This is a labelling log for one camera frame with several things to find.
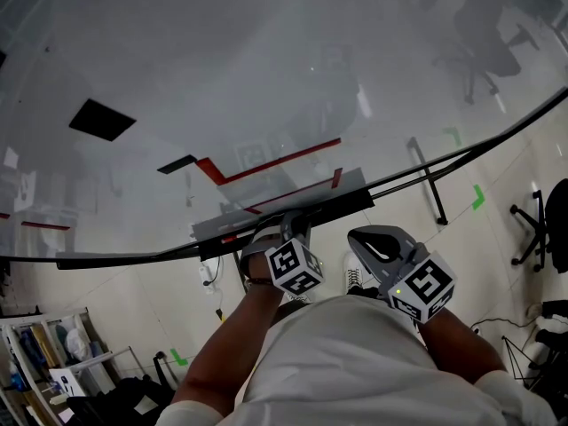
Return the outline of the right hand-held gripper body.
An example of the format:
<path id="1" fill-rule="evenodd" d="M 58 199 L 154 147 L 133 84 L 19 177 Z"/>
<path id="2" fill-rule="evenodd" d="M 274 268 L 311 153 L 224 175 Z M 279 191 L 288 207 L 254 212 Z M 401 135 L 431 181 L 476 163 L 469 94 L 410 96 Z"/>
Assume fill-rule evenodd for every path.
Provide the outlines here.
<path id="1" fill-rule="evenodd" d="M 386 246 L 379 252 L 379 292 L 390 307 L 426 323 L 454 294 L 456 275 L 424 246 Z"/>

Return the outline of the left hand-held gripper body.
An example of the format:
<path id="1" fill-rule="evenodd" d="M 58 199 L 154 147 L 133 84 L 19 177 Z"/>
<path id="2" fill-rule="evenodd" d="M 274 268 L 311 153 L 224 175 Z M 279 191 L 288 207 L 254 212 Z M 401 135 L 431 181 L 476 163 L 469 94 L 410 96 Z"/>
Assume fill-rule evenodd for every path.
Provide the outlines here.
<path id="1" fill-rule="evenodd" d="M 241 271 L 251 284 L 267 284 L 302 296 L 324 282 L 321 261 L 297 239 L 283 243 L 280 233 L 255 233 L 241 253 Z"/>

